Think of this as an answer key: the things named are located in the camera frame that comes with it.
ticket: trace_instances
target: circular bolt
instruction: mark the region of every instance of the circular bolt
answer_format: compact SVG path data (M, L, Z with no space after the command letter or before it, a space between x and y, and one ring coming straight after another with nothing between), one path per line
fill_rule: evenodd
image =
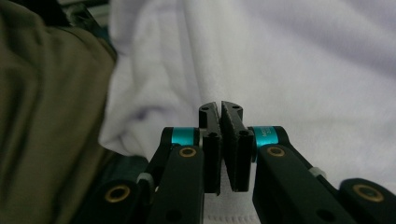
M183 148L178 152L178 154L179 154L181 157L188 158L188 157L193 157L193 156L195 156L195 154L197 154L197 151L196 151L194 148L192 148L192 147L183 147Z
M130 193L131 190L128 186L117 185L106 192L105 200L108 203L119 203L125 200Z
M275 157L283 157L285 155L285 151L279 147L268 147L267 153Z
M357 184L353 186L353 190L363 199L373 202L373 203L380 203L384 201L384 196L381 192L377 189L372 188L367 185Z

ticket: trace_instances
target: olive green fabric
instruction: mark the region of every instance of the olive green fabric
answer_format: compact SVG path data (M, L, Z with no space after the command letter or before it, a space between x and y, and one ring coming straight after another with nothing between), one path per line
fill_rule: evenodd
M0 223L70 223L113 155L97 139L115 56L0 0Z

